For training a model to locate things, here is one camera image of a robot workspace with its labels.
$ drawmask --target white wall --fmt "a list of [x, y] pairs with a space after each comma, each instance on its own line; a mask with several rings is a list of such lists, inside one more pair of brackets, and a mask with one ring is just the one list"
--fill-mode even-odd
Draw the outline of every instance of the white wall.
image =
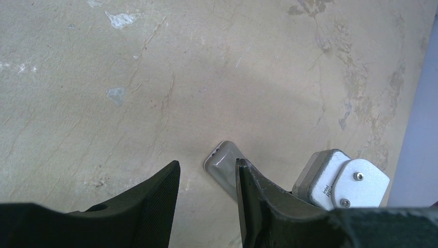
[[438, 22], [429, 47], [404, 136], [389, 207], [430, 206], [438, 201]]

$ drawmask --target screw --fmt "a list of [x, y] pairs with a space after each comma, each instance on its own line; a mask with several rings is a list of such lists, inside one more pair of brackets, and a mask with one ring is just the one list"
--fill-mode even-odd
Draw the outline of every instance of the screw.
[[357, 173], [354, 173], [353, 177], [354, 177], [354, 180], [356, 180], [356, 181], [362, 181], [364, 179], [364, 174], [357, 172]]
[[349, 208], [350, 207], [350, 201], [348, 199], [341, 199], [341, 206], [343, 206], [344, 208]]

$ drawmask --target floor stain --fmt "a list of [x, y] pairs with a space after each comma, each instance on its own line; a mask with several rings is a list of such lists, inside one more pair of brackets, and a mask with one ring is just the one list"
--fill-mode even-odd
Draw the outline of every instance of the floor stain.
[[345, 104], [345, 108], [347, 109], [346, 110], [346, 112], [345, 112], [345, 114], [344, 114], [344, 117], [342, 118], [342, 119], [339, 119], [338, 120], [338, 122], [339, 122], [339, 125], [340, 125], [340, 127], [341, 127], [341, 129], [344, 131], [345, 130], [345, 127], [347, 126], [347, 118], [348, 118], [348, 116], [350, 115], [350, 113], [351, 113], [351, 103], [350, 102], [348, 102], [348, 103], [346, 103]]
[[288, 14], [300, 15], [308, 14], [310, 17], [315, 17], [317, 14], [322, 13], [326, 9], [326, 4], [333, 3], [333, 0], [297, 0], [299, 5], [292, 5]]
[[[400, 31], [400, 37], [404, 38], [404, 19], [401, 16], [394, 18], [394, 24]], [[346, 112], [338, 119], [339, 126], [345, 130], [347, 118], [354, 114], [361, 123], [370, 126], [368, 140], [361, 145], [356, 157], [366, 158], [385, 171], [388, 164], [389, 145], [383, 136], [386, 128], [396, 114], [398, 98], [404, 84], [405, 62], [400, 59], [397, 68], [388, 76], [387, 84], [381, 95], [376, 97], [369, 95], [367, 89], [368, 64], [354, 55], [348, 24], [344, 20], [337, 19], [333, 29], [321, 34], [321, 40], [330, 40], [334, 55], [344, 63], [344, 88], [347, 93], [345, 98]]]

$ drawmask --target concrete floor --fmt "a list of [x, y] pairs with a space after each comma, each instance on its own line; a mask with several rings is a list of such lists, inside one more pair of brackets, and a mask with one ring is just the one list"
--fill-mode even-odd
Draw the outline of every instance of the concrete floor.
[[392, 178], [437, 1], [3, 1], [0, 200], [85, 210], [172, 160], [170, 247], [239, 247], [202, 163], [234, 141], [290, 190], [339, 148]]

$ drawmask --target white paint spot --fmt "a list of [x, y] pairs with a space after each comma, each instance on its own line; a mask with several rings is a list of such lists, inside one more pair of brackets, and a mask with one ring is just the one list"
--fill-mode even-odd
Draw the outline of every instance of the white paint spot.
[[26, 66], [24, 64], [21, 64], [18, 73], [24, 72], [25, 69], [26, 69]]
[[121, 106], [126, 89], [124, 87], [111, 88], [106, 91], [106, 97], [110, 98], [116, 106]]
[[100, 7], [102, 6], [102, 2], [100, 0], [87, 0], [87, 3], [92, 8]]
[[111, 25], [116, 29], [122, 29], [129, 26], [135, 22], [140, 17], [140, 13], [120, 13], [120, 14], [110, 14], [105, 11], [106, 16], [111, 20]]

